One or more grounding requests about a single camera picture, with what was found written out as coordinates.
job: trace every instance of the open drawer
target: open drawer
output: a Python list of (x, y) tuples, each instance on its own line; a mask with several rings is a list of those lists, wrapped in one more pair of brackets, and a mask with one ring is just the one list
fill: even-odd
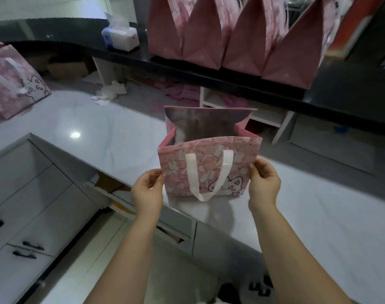
[[(112, 182), (106, 186), (101, 185), (100, 182), (98, 182), (100, 177), (104, 178), (105, 183), (110, 181), (110, 179), (112, 179)], [(120, 189), (115, 189), (115, 182), (117, 184), (116, 187), (121, 186)], [(131, 202), (130, 187), (102, 173), (94, 175), (86, 184), (105, 196), (108, 196), (112, 200), (110, 204), (111, 209), (129, 219), (134, 218), (134, 206)], [(191, 255), (195, 225), (195, 222), (189, 217), (169, 207), (163, 206), (156, 233), (160, 238)]]

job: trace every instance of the black countertop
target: black countertop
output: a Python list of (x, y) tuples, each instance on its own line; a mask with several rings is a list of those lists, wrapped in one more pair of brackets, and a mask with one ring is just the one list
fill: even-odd
[[(382, 20), (383, 15), (377, 17), (362, 35), (361, 42), (368, 42), (363, 38), (376, 34), (374, 21)], [(4, 21), (0, 22), (0, 41), (12, 43), (18, 50), (23, 47), (53, 49), (57, 46), (65, 46), (68, 51), (80, 49), (89, 56), (385, 135), (385, 70), (377, 67), (384, 57), (382, 43), (381, 49), (373, 49), (362, 60), (354, 56), (366, 52), (359, 46), (354, 49), (356, 54), (353, 53), (347, 61), (324, 60), (311, 89), (304, 91), (224, 68), (216, 71), (185, 61), (152, 56), (142, 27), (138, 27), (139, 48), (129, 53), (107, 49), (101, 36), (106, 26), (106, 20), (84, 18)]]

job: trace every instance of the hand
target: hand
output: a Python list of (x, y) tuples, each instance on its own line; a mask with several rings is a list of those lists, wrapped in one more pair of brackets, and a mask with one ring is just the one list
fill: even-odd
[(136, 218), (154, 227), (163, 206), (163, 184), (165, 175), (161, 169), (152, 169), (142, 174), (130, 190), (136, 209)]
[(249, 209), (260, 210), (262, 206), (276, 206), (281, 180), (274, 167), (264, 159), (256, 158), (250, 165)]

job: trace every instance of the white countertop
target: white countertop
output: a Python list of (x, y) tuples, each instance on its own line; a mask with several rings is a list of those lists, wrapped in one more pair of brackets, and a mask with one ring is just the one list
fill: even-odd
[[(49, 86), (52, 95), (0, 120), (0, 150), (31, 132), (128, 185), (160, 167), (157, 146), (166, 128), (155, 110), (180, 102), (131, 84), (127, 95), (99, 106), (91, 100), (98, 85)], [(377, 150), (374, 175), (290, 143), (270, 146), (267, 138), (260, 154), (280, 175), (277, 206), (308, 250), (352, 299), (385, 304), (385, 149)], [(235, 199), (194, 199), (165, 196), (168, 206), (261, 251), (247, 191)]]

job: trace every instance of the pink bag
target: pink bag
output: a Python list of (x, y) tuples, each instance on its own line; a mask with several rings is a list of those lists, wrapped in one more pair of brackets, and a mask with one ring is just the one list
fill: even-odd
[(315, 0), (271, 53), (262, 78), (309, 89), (327, 49), (335, 0)]
[(219, 69), (239, 14), (237, 0), (197, 0), (184, 28), (183, 59)]
[(0, 45), (0, 116), (9, 119), (50, 94), (39, 74), (11, 45)]
[(149, 52), (181, 60), (184, 28), (196, 0), (151, 0), (147, 41)]
[(261, 137), (245, 130), (253, 111), (165, 107), (167, 136), (158, 154), (167, 194), (200, 201), (243, 194), (261, 144)]
[(231, 35), (222, 67), (261, 76), (272, 47), (287, 32), (284, 0), (248, 0)]

